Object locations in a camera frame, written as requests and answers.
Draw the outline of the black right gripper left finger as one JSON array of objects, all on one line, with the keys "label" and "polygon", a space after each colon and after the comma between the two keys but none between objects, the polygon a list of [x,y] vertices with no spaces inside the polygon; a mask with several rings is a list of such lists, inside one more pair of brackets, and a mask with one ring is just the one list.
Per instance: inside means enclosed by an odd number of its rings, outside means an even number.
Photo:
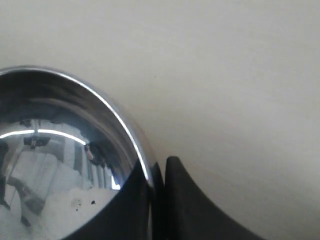
[{"label": "black right gripper left finger", "polygon": [[158,163],[145,179],[137,163],[122,189],[88,223],[68,240],[165,239],[165,185]]}]

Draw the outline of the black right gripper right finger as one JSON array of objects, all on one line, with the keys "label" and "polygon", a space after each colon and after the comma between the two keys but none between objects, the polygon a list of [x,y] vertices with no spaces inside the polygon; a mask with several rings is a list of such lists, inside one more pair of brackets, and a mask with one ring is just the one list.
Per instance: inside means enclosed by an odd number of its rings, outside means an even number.
[{"label": "black right gripper right finger", "polygon": [[261,240],[218,208],[177,156],[166,160],[165,203],[169,240]]}]

